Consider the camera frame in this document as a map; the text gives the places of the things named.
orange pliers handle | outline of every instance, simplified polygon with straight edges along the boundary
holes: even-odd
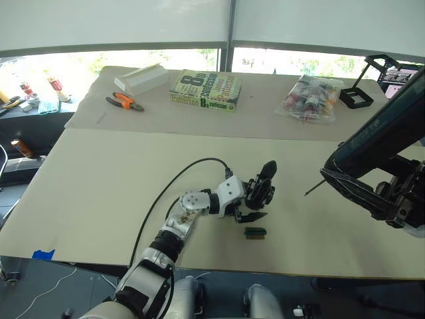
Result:
[[[129,110],[131,108],[131,104],[134,103],[134,99],[130,98],[129,96],[125,94],[114,92],[112,93],[112,95],[118,98],[119,101],[114,100],[110,97],[107,97],[106,100],[115,106],[121,106],[122,108]]]

white roller shade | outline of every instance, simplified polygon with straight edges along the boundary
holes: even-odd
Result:
[[[235,42],[425,56],[424,39],[424,0],[242,0],[236,4]]]
[[[0,51],[224,42],[230,0],[1,0]]]

blue tape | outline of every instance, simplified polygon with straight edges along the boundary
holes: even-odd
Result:
[[[40,259],[42,261],[51,261],[54,251],[55,251],[54,249],[49,253],[46,253],[44,251],[35,251],[33,253],[33,259]]]

white box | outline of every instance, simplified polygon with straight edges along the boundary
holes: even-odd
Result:
[[[168,70],[165,70],[159,64],[117,76],[114,80],[114,83],[121,90],[132,96],[136,96],[167,82],[169,82]]]

pliers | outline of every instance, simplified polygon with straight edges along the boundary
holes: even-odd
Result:
[[[143,106],[136,103],[133,98],[130,98],[129,96],[123,93],[114,92],[112,93],[112,95],[118,99],[118,100],[114,100],[113,98],[110,98],[109,96],[107,96],[106,100],[112,105],[118,106],[120,108],[125,108],[126,110],[129,110],[130,108],[136,111],[145,110]]]

